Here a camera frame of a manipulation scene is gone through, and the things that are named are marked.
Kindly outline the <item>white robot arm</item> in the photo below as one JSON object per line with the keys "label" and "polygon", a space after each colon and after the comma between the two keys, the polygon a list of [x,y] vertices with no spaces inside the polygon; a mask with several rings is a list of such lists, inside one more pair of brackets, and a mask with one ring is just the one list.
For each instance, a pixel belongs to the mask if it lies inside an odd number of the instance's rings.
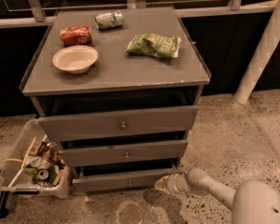
{"label": "white robot arm", "polygon": [[199,168],[161,177],[154,188],[168,194],[211,194],[231,210],[231,224],[280,224],[280,194],[258,180],[233,189]]}

